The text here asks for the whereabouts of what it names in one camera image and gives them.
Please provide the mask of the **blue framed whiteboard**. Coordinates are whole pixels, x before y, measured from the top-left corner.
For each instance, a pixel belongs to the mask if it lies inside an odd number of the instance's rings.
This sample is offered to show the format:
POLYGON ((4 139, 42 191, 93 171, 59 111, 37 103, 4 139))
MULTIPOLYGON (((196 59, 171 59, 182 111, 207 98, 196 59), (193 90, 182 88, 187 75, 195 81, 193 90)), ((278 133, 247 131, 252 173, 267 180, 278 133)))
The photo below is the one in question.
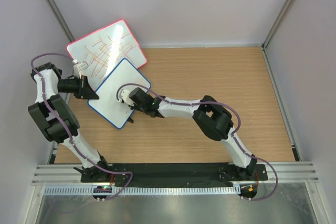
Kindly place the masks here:
POLYGON ((150 81, 127 59, 111 71, 98 86, 98 100, 88 100, 88 105, 114 127, 121 129, 133 113, 134 102, 129 94, 135 88, 147 91, 150 81))

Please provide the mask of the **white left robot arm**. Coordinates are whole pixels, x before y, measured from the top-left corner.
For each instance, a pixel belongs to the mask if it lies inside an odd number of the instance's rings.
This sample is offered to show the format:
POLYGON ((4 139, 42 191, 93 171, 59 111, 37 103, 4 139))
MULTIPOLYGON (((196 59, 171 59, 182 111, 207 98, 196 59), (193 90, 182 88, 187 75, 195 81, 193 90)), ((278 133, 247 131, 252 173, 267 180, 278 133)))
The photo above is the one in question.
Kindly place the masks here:
POLYGON ((80 124, 61 93, 84 100, 97 100, 99 96, 86 76, 62 79, 61 74, 62 70, 51 62, 32 70, 37 98, 28 107, 28 113, 48 141, 67 147, 81 161, 82 167, 77 171, 82 175, 82 182, 106 182, 111 177, 107 161, 80 134, 80 124))

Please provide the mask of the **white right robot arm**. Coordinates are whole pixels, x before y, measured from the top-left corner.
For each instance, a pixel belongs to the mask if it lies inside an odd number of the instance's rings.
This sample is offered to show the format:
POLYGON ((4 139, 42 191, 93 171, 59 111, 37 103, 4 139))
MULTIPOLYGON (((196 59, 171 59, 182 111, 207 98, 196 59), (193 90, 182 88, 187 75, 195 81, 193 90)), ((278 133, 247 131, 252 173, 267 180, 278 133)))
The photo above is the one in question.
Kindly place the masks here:
POLYGON ((220 142, 232 157, 239 178, 248 180, 256 172, 257 160, 247 150, 237 135, 231 113, 227 107, 211 96, 201 100, 186 101, 147 94, 141 88, 135 88, 128 94, 131 108, 155 118, 192 119, 203 134, 213 141, 220 142))

